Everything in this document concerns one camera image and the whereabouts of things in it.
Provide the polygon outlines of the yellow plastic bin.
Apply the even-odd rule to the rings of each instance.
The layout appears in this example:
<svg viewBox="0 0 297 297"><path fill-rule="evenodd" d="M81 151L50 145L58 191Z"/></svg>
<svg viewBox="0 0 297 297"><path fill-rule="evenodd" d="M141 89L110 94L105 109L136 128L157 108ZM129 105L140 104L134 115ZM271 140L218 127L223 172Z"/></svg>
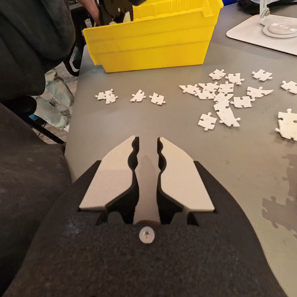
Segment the yellow plastic bin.
<svg viewBox="0 0 297 297"><path fill-rule="evenodd" d="M204 63L221 0L145 1L133 21L83 30L95 65L107 73Z"/></svg>

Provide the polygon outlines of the white clipboard stand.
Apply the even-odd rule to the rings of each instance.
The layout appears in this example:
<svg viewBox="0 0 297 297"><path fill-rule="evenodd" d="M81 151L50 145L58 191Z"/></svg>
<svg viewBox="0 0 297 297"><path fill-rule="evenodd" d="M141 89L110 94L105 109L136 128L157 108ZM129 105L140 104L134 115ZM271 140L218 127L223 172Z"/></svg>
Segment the white clipboard stand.
<svg viewBox="0 0 297 297"><path fill-rule="evenodd" d="M283 53L297 55L297 19L270 14L268 4L260 0L259 14L230 29L226 36Z"/></svg>

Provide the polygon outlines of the pile white puzzle pieces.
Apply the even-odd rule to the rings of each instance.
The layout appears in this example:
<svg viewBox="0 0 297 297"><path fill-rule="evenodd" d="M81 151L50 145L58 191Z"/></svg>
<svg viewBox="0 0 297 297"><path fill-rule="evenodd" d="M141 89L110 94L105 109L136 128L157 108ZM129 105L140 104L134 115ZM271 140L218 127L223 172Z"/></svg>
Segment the pile white puzzle pieces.
<svg viewBox="0 0 297 297"><path fill-rule="evenodd" d="M183 93L188 93L197 96L200 100L211 99L215 103L213 108L219 117L219 122L228 127L239 127L240 118L236 118L233 114L230 104L235 108L251 108L252 102L256 98L262 98L269 95L273 90L264 90L261 86L258 88L247 87L246 96L235 97L234 86L242 85L244 81L240 73L228 74L225 76L224 69L214 70L209 76L213 80L225 78L227 81L218 85L215 83L195 84L195 85L179 85Z"/></svg>

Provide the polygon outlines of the joined white puzzle strip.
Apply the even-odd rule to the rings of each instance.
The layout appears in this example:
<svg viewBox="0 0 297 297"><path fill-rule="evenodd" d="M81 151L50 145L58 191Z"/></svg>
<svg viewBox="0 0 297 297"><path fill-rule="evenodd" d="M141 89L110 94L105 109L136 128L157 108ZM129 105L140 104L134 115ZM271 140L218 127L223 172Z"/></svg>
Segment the joined white puzzle strip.
<svg viewBox="0 0 297 297"><path fill-rule="evenodd" d="M278 112L279 128L275 128L283 138L293 139L297 141L297 114L292 113L292 109L287 109L287 112Z"/></svg>

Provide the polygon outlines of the person's left hand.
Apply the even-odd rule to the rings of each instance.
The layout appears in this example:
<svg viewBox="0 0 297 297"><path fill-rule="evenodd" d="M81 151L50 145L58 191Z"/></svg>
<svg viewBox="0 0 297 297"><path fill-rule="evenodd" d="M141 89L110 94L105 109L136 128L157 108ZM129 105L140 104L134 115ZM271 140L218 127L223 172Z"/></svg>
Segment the person's left hand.
<svg viewBox="0 0 297 297"><path fill-rule="evenodd" d="M77 0L90 14L96 26L101 26L100 12L94 0Z"/></svg>

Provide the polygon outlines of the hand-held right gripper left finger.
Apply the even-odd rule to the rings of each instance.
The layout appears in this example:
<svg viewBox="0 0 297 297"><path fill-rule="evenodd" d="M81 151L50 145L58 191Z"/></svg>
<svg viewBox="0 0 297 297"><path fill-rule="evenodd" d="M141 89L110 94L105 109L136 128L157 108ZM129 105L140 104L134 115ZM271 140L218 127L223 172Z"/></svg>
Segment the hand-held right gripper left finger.
<svg viewBox="0 0 297 297"><path fill-rule="evenodd" d="M126 224L132 224L139 201L139 185L135 173L138 165L139 137L131 136L100 162L82 199L81 211L121 214Z"/></svg>

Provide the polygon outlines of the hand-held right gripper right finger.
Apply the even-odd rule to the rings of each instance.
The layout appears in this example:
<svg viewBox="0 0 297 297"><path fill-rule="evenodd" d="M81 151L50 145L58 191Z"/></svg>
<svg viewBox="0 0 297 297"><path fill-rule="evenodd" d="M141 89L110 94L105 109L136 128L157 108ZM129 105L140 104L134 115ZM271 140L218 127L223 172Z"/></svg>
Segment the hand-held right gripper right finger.
<svg viewBox="0 0 297 297"><path fill-rule="evenodd" d="M170 224L177 213L190 222L194 213L213 213L215 207L194 160L164 137L157 140L157 205L161 224Z"/></svg>

